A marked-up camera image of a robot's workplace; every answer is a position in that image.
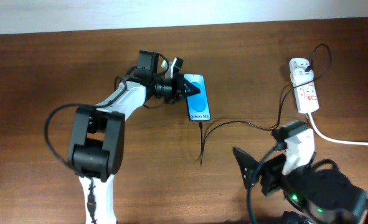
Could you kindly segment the blue Samsung Galaxy smartphone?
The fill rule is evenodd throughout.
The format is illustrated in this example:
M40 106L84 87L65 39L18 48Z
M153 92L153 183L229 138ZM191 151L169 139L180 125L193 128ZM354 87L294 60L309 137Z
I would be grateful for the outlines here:
M187 110L191 121L209 121L211 119L205 79L199 74L184 74L184 78L201 90L200 94L186 98Z

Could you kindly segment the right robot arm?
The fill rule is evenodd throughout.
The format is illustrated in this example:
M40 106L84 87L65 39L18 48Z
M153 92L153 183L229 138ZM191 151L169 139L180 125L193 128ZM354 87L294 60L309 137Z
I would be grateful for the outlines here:
M259 162L239 147L233 154L247 195L255 184L266 197L282 191L298 210L285 212L281 223L368 223L367 192L352 184L331 159L310 161L290 174L282 173L286 155Z

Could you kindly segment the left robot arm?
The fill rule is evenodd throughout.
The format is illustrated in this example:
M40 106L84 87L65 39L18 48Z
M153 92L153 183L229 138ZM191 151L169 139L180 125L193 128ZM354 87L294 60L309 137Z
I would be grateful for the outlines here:
M165 59L158 72L161 53L140 50L114 92L96 105L78 106L73 121L67 165L83 187L86 223L116 223L113 181L121 167L125 144L125 122L152 97L167 104L199 96L205 91L188 75L179 72L182 60Z

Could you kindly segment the white USB charger adapter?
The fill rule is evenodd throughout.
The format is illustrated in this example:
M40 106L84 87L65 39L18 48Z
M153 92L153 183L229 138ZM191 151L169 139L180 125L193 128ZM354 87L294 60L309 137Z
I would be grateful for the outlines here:
M300 85L310 82L314 78L314 73L312 70L306 72L305 69L296 67L291 71L290 78L292 83Z

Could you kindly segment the white power strip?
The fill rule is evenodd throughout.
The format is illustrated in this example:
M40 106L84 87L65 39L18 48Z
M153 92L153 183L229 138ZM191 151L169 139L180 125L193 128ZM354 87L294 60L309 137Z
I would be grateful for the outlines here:
M296 68L303 68L306 72L312 70L309 67L309 61L305 58L292 58L289 62L290 67L290 75L291 71ZM301 114L308 114L315 112L319 109L318 98L316 95L316 90L314 86L314 82L306 82L300 85L296 85L294 83L293 87L296 99L296 105L298 112Z

